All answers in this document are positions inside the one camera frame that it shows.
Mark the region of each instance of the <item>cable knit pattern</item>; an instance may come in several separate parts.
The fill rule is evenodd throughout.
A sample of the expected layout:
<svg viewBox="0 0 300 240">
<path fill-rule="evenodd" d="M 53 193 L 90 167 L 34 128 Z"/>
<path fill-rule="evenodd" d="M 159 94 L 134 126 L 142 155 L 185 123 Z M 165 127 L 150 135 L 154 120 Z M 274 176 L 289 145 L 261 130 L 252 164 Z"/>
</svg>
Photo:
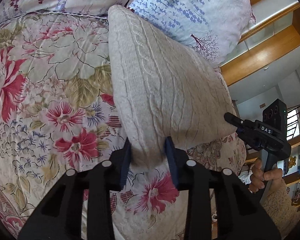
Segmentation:
<svg viewBox="0 0 300 240">
<path fill-rule="evenodd" d="M 291 198 L 287 194 L 287 186 L 282 180 L 281 187 L 271 193 L 263 203 L 263 208 L 272 218 L 284 239 L 300 220 L 300 212 L 291 206 Z"/>
<path fill-rule="evenodd" d="M 114 101 L 135 164 L 160 163 L 167 136 L 187 150 L 235 131 L 223 118 L 231 101 L 201 55 L 122 6 L 108 18 Z"/>
</svg>

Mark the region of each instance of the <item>silver screw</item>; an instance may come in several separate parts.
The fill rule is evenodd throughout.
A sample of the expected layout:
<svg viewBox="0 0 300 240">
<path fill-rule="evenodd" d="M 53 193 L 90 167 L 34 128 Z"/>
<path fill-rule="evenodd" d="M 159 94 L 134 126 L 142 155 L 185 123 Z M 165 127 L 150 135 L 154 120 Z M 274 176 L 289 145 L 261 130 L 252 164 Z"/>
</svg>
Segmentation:
<svg viewBox="0 0 300 240">
<path fill-rule="evenodd" d="M 222 172 L 224 175 L 227 175 L 227 176 L 230 176 L 232 174 L 231 169 L 228 169 L 228 168 L 225 168 Z"/>
<path fill-rule="evenodd" d="M 196 162 L 194 160 L 187 160 L 186 164 L 190 167 L 196 166 Z"/>
<path fill-rule="evenodd" d="M 111 164 L 112 164 L 112 162 L 111 162 L 111 161 L 109 161 L 109 160 L 107 160 L 107 161 L 103 161 L 103 162 L 102 162 L 102 166 L 104 166 L 104 167 L 110 167 L 110 166 L 111 166 Z"/>
<path fill-rule="evenodd" d="M 69 176 L 69 177 L 73 176 L 74 174 L 75 174 L 75 170 L 74 169 L 70 169 L 70 170 L 66 171 L 66 175 Z"/>
</svg>

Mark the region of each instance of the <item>cable knit sweater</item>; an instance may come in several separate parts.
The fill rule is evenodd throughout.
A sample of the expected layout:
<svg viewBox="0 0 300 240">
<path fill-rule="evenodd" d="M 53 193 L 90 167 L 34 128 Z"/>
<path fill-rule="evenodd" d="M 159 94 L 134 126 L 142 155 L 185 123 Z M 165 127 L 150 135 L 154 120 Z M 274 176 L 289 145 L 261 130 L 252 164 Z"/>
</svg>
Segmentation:
<svg viewBox="0 0 300 240">
<path fill-rule="evenodd" d="M 263 208 L 272 218 L 284 239 L 300 220 L 300 212 L 291 206 L 291 199 L 287 191 L 287 185 L 282 180 L 281 187 L 276 192 L 270 192 L 263 203 Z"/>
</svg>

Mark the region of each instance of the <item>flower center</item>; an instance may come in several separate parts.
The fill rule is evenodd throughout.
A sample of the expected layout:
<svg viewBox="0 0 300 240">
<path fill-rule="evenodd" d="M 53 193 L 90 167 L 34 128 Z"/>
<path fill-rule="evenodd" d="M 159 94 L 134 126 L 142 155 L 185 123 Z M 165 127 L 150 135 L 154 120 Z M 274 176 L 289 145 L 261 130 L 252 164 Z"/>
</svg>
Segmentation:
<svg viewBox="0 0 300 240">
<path fill-rule="evenodd" d="M 80 143 L 74 143 L 71 145 L 71 150 L 73 150 L 74 152 L 79 152 L 80 148 L 81 148 Z"/>
<path fill-rule="evenodd" d="M 70 121 L 70 116 L 67 114 L 58 117 L 58 123 L 60 123 L 60 124 L 67 123 L 69 121 Z"/>
<path fill-rule="evenodd" d="M 153 189 L 151 189 L 150 191 L 149 191 L 149 197 L 150 198 L 153 198 L 153 197 L 157 197 L 157 195 L 158 195 L 158 189 L 157 188 L 153 188 Z"/>
</svg>

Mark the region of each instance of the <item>bed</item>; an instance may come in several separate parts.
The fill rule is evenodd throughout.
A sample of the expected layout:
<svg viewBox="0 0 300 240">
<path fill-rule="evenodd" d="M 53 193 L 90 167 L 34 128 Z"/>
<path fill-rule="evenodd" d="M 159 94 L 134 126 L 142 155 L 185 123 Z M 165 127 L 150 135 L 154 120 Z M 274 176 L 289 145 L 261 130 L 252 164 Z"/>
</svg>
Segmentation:
<svg viewBox="0 0 300 240">
<path fill-rule="evenodd" d="M 107 5 L 79 13 L 71 0 L 50 0 L 50 6 L 38 0 L 30 12 L 20 0 L 9 1 L 0 14 L 0 221 L 16 238 L 66 170 L 93 168 L 122 148 L 127 135 L 113 99 Z M 215 72 L 229 96 L 219 68 Z M 209 169 L 236 174 L 246 157 L 235 133 L 187 153 Z M 83 239 L 88 197 L 85 191 Z M 130 170 L 110 203 L 116 239 L 183 239 L 187 193 L 174 188 L 165 162 L 151 171 Z"/>
</svg>

